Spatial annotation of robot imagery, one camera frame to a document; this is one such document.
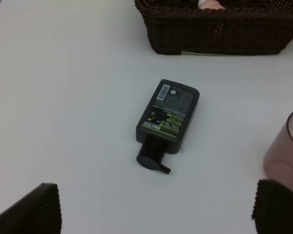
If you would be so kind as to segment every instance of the dark brown wicker basket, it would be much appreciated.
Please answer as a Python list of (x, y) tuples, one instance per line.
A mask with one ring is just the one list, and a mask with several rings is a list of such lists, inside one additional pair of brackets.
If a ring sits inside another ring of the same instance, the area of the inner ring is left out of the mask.
[(225, 11), (197, 2), (135, 0), (158, 54), (273, 55), (293, 38), (293, 0), (219, 0)]

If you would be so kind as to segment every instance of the white tabletop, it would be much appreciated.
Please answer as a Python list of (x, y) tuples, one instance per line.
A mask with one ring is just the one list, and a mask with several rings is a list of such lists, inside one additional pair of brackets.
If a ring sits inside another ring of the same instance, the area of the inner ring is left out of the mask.
[[(200, 100), (169, 175), (136, 162), (160, 79)], [(57, 183), (63, 234), (255, 234), (262, 158), (293, 111), (278, 56), (161, 56), (133, 0), (3, 0), (0, 213)]]

